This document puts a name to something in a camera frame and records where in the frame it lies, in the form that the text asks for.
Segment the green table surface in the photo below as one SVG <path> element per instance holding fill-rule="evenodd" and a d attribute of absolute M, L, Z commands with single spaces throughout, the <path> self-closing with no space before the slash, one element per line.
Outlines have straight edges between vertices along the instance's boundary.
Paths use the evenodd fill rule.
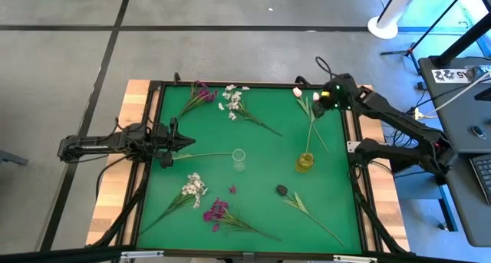
<path fill-rule="evenodd" d="M 187 175 L 201 175 L 209 187 L 201 207 L 187 206 L 168 215 L 152 229 L 138 237 L 138 248 L 189 249 L 213 251 L 271 251 L 294 253 L 361 253 L 360 236 L 351 184 L 347 177 L 346 153 L 341 114 L 327 112 L 315 124 L 329 148 L 327 153 L 312 131 L 309 152 L 315 164 L 307 173 L 295 171 L 295 161 L 305 151 L 309 119 L 290 89 L 256 88 L 244 91 L 246 108 L 259 120 L 280 132 L 277 136 L 247 120 L 231 121 L 219 91 L 215 102 L 190 111 L 179 120 L 179 131 L 196 139 L 180 153 L 245 151 L 245 170 L 236 172 L 231 156 L 205 156 L 181 159 L 162 169 L 152 162 L 140 229 L 146 228 L 170 204 Z M 168 123 L 189 99 L 189 87 L 167 87 L 160 121 Z M 311 100 L 311 91 L 304 91 Z M 282 202 L 275 192 L 282 184 L 291 194 L 298 193 L 307 210 L 330 228 L 345 244 L 307 215 Z M 229 192 L 235 185 L 236 194 Z M 260 231 L 282 241 L 265 238 L 253 232 L 231 232 L 221 225 L 203 221 L 203 213 L 216 198 L 229 203 L 229 211 Z"/>

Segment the yellow glass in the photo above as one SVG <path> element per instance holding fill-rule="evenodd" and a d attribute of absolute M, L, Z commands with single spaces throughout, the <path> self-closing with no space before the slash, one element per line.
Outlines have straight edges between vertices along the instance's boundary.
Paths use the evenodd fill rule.
<path fill-rule="evenodd" d="M 306 173 L 307 171 L 310 170 L 314 165 L 314 155 L 311 153 L 303 153 L 300 155 L 300 157 L 297 159 L 297 162 L 295 163 L 295 170 L 300 173 Z"/>

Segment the magenta flower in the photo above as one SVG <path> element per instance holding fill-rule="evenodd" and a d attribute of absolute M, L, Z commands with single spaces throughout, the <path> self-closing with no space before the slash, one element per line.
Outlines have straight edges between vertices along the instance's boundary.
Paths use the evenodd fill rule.
<path fill-rule="evenodd" d="M 205 212 L 205 214 L 203 214 L 203 220 L 205 222 L 210 222 L 212 220 L 212 213 L 211 212 Z"/>
<path fill-rule="evenodd" d="M 217 95 L 217 90 L 215 90 L 215 92 L 211 92 L 208 86 L 206 86 L 206 84 L 203 82 L 195 81 L 191 83 L 191 97 L 187 101 L 186 105 L 184 105 L 184 108 L 177 115 L 177 118 L 179 119 L 181 116 L 195 107 L 198 107 L 204 103 L 213 102 Z"/>
<path fill-rule="evenodd" d="M 216 198 L 216 201 L 213 203 L 211 209 L 203 214 L 203 220 L 205 222 L 215 222 L 215 225 L 213 225 L 213 232 L 217 232 L 220 229 L 220 223 L 224 223 L 235 228 L 238 232 L 257 232 L 265 237 L 274 239 L 279 242 L 281 241 L 281 239 L 276 238 L 272 235 L 265 234 L 264 232 L 260 232 L 245 223 L 244 221 L 241 221 L 237 217 L 231 215 L 228 209 L 229 203 L 220 201 L 219 198 Z"/>
<path fill-rule="evenodd" d="M 232 187 L 229 187 L 229 191 L 230 191 L 230 193 L 232 193 L 232 194 L 236 194 L 236 193 L 237 193 L 237 188 L 236 188 L 236 185 L 232 185 Z"/>

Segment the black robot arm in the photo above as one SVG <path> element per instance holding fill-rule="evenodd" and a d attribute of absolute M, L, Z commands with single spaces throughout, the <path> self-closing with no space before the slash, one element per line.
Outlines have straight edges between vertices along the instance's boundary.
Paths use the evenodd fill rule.
<path fill-rule="evenodd" d="M 313 108 L 317 117 L 325 110 L 354 110 L 358 114 L 382 120 L 418 142 L 414 148 L 403 148 L 363 139 L 350 153 L 351 159 L 359 166 L 366 166 L 380 157 L 397 161 L 403 168 L 416 164 L 427 172 L 442 176 L 455 158 L 444 132 L 401 113 L 380 94 L 363 86 L 358 87 L 350 74 L 340 74 L 327 82 Z"/>
<path fill-rule="evenodd" d="M 72 163 L 85 155 L 123 153 L 129 160 L 141 163 L 155 156 L 166 168 L 173 165 L 172 152 L 195 143 L 177 128 L 177 120 L 172 118 L 169 126 L 159 123 L 153 132 L 142 123 L 133 123 L 109 136 L 67 136 L 60 142 L 58 157 Z"/>

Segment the green flower stem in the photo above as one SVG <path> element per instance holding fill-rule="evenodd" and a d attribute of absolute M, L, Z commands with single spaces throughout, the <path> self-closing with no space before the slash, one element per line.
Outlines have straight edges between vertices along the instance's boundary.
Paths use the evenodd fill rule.
<path fill-rule="evenodd" d="M 232 153 L 228 153 L 228 152 L 224 152 L 224 153 L 202 153 L 202 154 L 195 154 L 195 155 L 186 154 L 186 155 L 173 157 L 172 159 L 178 160 L 178 159 L 189 159 L 189 158 L 195 157 L 195 156 L 218 156 L 218 155 L 232 155 Z"/>
<path fill-rule="evenodd" d="M 319 133 L 319 131 L 317 131 L 317 127 L 315 126 L 315 124 L 312 122 L 312 126 L 314 127 L 314 131 L 315 133 L 317 134 L 319 140 L 321 141 L 322 143 L 322 146 L 325 148 L 325 150 L 329 153 L 329 149 L 328 147 L 325 145 L 324 143 L 324 140 L 322 140 L 322 137 L 321 137 L 321 134 Z"/>
<path fill-rule="evenodd" d="M 166 208 L 166 210 L 157 218 L 155 221 L 153 221 L 149 226 L 147 226 L 144 230 L 140 232 L 139 235 L 142 235 L 143 233 L 147 232 L 149 229 L 151 229 L 155 224 L 160 222 L 165 216 L 169 215 L 170 213 L 176 211 L 177 209 L 190 205 L 193 202 L 194 195 L 183 195 L 179 193 L 176 198 L 170 203 L 170 205 Z"/>
<path fill-rule="evenodd" d="M 290 204 L 288 202 L 289 205 L 294 205 L 294 207 L 296 207 L 298 210 L 300 210 L 301 212 L 305 213 L 308 217 L 310 217 L 312 220 L 314 220 L 316 223 L 318 223 L 323 229 L 325 229 L 326 231 L 328 231 L 332 236 L 334 236 L 336 238 L 336 240 L 338 240 L 341 245 L 343 245 L 344 247 L 346 247 L 346 245 L 343 243 L 342 240 L 340 240 L 340 238 L 338 236 L 336 236 L 335 233 L 333 233 L 329 228 L 327 228 L 324 224 L 322 224 L 321 222 L 319 222 L 316 218 L 314 218 L 314 216 L 310 215 L 310 213 L 308 213 L 307 209 L 303 206 L 303 208 L 305 209 L 302 209 L 301 206 L 299 205 L 299 201 L 300 201 L 300 198 L 298 198 L 298 201 L 297 199 L 293 199 L 293 197 L 291 197 L 289 194 L 287 194 L 287 197 L 292 201 L 293 204 Z"/>
<path fill-rule="evenodd" d="M 194 107 L 198 107 L 199 105 L 205 103 L 205 98 L 207 98 L 210 95 L 213 95 L 213 93 L 210 92 L 209 94 L 205 95 L 204 97 L 200 97 L 199 95 L 196 95 L 196 97 L 190 98 L 187 101 L 186 105 L 184 105 L 184 108 L 177 115 L 177 119 L 179 119 L 182 115 L 184 115 L 185 113 L 192 110 Z"/>
<path fill-rule="evenodd" d="M 216 221 L 221 222 L 223 224 L 231 225 L 232 227 L 236 228 L 236 231 L 239 231 L 239 232 L 241 232 L 241 231 L 242 232 L 257 232 L 266 238 L 270 238 L 270 239 L 276 240 L 278 242 L 282 241 L 280 238 L 277 238 L 273 235 L 269 235 L 267 233 L 260 232 L 259 230 L 253 228 L 252 226 L 245 223 L 244 221 L 237 219 L 236 217 L 231 215 L 227 210 L 226 210 L 226 214 L 223 216 L 223 218 L 216 220 Z"/>
<path fill-rule="evenodd" d="M 314 124 L 314 121 L 311 121 L 310 126 L 308 127 L 307 148 L 305 148 L 306 153 L 308 153 L 308 144 L 310 143 L 310 132 L 312 131 L 312 124 Z"/>
<path fill-rule="evenodd" d="M 258 125 L 261 125 L 263 126 L 264 128 L 272 131 L 273 133 L 275 133 L 276 135 L 278 136 L 281 136 L 283 137 L 283 135 L 281 135 L 280 133 L 278 133 L 277 131 L 273 130 L 271 127 L 269 127 L 268 125 L 264 124 L 263 122 L 259 121 L 257 118 L 255 118 L 250 112 L 248 112 L 246 110 L 246 108 L 244 107 L 244 104 L 242 102 L 239 102 L 239 109 L 237 110 L 241 115 L 243 115 L 244 117 L 247 117 L 248 119 L 250 119 L 251 121 L 257 123 Z"/>
<path fill-rule="evenodd" d="M 343 243 L 343 241 L 340 240 L 340 238 L 338 236 L 336 236 L 335 233 L 333 233 L 329 228 L 327 228 L 325 225 L 323 225 L 321 222 L 319 222 L 316 218 L 314 218 L 314 216 L 310 215 L 309 213 L 307 212 L 304 212 L 308 217 L 310 217 L 312 220 L 314 220 L 315 222 L 317 222 L 322 228 L 324 228 L 326 231 L 328 231 L 329 233 L 331 233 L 332 236 L 334 236 L 340 243 L 341 245 L 343 245 L 344 247 L 346 247 L 346 245 Z"/>

